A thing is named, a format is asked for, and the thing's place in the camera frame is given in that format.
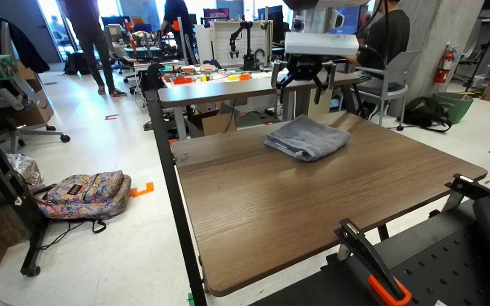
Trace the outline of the person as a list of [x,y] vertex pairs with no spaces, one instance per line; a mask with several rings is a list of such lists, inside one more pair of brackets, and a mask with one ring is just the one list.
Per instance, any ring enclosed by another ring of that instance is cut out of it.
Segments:
[[160,31],[163,35],[173,33],[177,46],[185,51],[188,64],[195,63],[193,52],[193,26],[184,0],[166,0],[165,15]]
[[57,0],[64,15],[70,21],[83,51],[90,75],[97,83],[98,94],[108,90],[111,97],[128,94],[114,85],[109,46],[100,25],[97,0]]
[[354,73],[360,77],[358,88],[362,91],[381,90],[384,78],[383,75],[364,71],[364,68],[383,71],[391,60],[407,50],[410,18],[399,8],[400,1],[376,0],[382,17],[369,27],[365,38],[368,48],[354,56],[345,56],[350,64],[359,68]]

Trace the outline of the clear plastic bag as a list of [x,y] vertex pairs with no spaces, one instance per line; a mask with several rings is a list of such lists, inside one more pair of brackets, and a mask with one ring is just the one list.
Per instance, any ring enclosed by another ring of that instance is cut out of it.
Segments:
[[28,186],[45,187],[43,175],[36,161],[28,156],[19,153],[10,153],[6,155],[12,168],[23,178]]

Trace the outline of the monitor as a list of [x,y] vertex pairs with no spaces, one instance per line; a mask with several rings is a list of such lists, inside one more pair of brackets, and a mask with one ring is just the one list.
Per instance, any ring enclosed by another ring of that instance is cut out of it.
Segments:
[[287,23],[284,21],[283,6],[265,6],[257,9],[259,20],[271,20],[273,22],[273,42],[282,43],[287,32]]
[[228,8],[204,8],[203,17],[200,18],[200,23],[206,27],[210,27],[210,23],[216,21],[227,21],[230,19],[230,10]]

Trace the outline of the red fire extinguisher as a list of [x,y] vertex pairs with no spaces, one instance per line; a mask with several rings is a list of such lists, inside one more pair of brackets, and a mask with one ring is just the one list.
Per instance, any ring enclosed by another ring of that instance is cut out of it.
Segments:
[[441,85],[447,82],[447,78],[451,69],[458,62],[458,52],[457,48],[460,45],[451,46],[448,41],[445,45],[441,60],[438,64],[437,71],[434,75],[433,83],[436,85]]

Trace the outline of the office chair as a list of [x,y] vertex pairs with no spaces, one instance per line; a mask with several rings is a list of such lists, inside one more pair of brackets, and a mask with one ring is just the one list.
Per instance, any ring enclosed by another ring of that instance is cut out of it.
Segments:
[[[7,54],[15,61],[20,61],[15,46],[11,42],[7,24],[2,26],[1,37],[3,50],[0,55]],[[19,77],[20,74],[9,80],[0,81],[0,142],[8,142],[10,153],[17,153],[25,145],[25,136],[58,136],[61,142],[68,143],[71,140],[70,136],[48,123],[27,126],[14,119],[15,113],[32,107],[37,102],[35,99],[31,100],[28,94],[19,87]]]

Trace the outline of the black jacket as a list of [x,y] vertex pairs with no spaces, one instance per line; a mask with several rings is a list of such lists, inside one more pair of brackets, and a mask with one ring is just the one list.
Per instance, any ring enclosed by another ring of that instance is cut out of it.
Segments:
[[0,17],[0,54],[2,54],[2,26],[7,24],[9,26],[9,34],[12,44],[15,46],[20,61],[26,67],[33,72],[40,74],[50,70],[49,64],[45,62],[42,56],[39,54],[34,44],[29,40],[27,35],[19,29],[18,26],[10,21]]

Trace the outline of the black metal rack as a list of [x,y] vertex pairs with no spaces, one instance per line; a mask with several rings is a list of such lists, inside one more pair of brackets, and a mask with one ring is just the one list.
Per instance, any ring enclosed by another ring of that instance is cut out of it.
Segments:
[[20,272],[27,277],[36,277],[41,271],[37,259],[45,240],[49,219],[43,215],[25,180],[12,168],[1,148],[0,195],[3,198],[0,205],[11,206],[31,233],[29,249]]

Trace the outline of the colourful patterned backpack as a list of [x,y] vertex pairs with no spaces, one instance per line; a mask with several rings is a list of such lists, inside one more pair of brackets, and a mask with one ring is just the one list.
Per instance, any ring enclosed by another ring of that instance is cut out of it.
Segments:
[[106,229],[105,220],[125,212],[132,179],[118,170],[94,175],[73,175],[33,193],[47,218],[64,221],[92,221]]

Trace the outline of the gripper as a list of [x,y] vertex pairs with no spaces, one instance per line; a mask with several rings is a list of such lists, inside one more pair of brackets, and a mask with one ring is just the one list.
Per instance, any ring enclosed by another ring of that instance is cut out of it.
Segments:
[[276,89],[279,94],[279,103],[284,102],[286,87],[292,81],[313,81],[316,85],[313,102],[318,105],[321,95],[325,93],[329,85],[329,73],[318,75],[323,69],[323,57],[311,54],[290,54],[288,58],[288,71],[277,73]]

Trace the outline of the black metal post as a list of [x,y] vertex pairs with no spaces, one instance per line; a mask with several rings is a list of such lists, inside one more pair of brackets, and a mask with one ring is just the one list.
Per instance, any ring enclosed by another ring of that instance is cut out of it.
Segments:
[[152,130],[155,134],[156,145],[160,155],[161,166],[165,177],[168,196],[181,246],[183,261],[188,276],[194,306],[208,306],[204,292],[204,282],[200,275],[198,256],[194,249],[192,236],[185,213],[179,180],[175,169],[176,161],[171,151],[161,103],[158,101],[156,90],[145,92],[148,113],[151,118]]

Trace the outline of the stack of cardboard boxes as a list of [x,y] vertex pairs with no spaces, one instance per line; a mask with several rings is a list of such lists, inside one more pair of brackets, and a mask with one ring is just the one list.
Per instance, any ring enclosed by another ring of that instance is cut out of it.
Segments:
[[16,60],[16,65],[20,73],[19,87],[28,94],[31,100],[35,99],[37,102],[32,107],[15,113],[14,119],[27,126],[48,124],[54,112],[43,82],[34,71],[26,68],[19,60]]

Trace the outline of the grey chair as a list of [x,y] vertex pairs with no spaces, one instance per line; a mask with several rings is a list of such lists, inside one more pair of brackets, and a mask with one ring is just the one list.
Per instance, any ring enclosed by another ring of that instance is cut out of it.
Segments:
[[388,105],[393,99],[403,98],[409,87],[407,85],[408,70],[422,53],[423,50],[406,51],[398,54],[391,60],[384,70],[356,67],[357,70],[371,72],[373,74],[382,75],[382,85],[380,88],[367,88],[364,85],[357,85],[351,89],[354,93],[371,97],[379,100],[375,110],[379,111],[379,125],[382,125],[383,116],[385,113],[385,105]]

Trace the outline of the brown desk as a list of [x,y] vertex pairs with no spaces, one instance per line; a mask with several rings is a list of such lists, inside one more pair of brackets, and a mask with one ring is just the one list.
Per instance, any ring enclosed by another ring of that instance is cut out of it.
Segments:
[[[359,77],[354,75],[335,72],[333,85],[340,87],[344,96],[350,97],[351,102],[353,102],[351,87],[357,85],[359,81]],[[307,93],[311,93],[313,89],[316,89],[313,81],[292,81],[284,88],[283,93],[287,94],[294,91],[308,91]],[[277,90],[271,86],[270,78],[253,78],[249,81],[235,82],[199,82],[187,86],[163,88],[157,91],[161,107],[172,108],[174,111],[180,141],[185,141],[188,138],[182,113],[185,106],[276,93]]]

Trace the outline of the green bin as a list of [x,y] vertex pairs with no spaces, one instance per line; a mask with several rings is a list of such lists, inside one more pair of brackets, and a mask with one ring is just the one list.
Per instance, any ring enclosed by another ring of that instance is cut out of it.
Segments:
[[467,114],[474,99],[469,95],[454,92],[434,93],[433,98],[448,114],[451,124],[458,124]]

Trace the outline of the white tiled board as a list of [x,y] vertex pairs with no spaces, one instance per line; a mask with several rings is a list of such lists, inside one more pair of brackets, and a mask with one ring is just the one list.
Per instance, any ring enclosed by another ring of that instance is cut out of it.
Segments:
[[[238,20],[217,21],[211,23],[210,35],[213,43],[214,59],[222,66],[243,67],[243,55],[246,52],[247,37],[246,30],[236,41],[236,49],[239,51],[237,58],[230,58],[229,39],[230,35],[239,29]],[[251,28],[251,49],[255,59],[260,65],[266,64],[272,56],[272,21],[253,21]]]

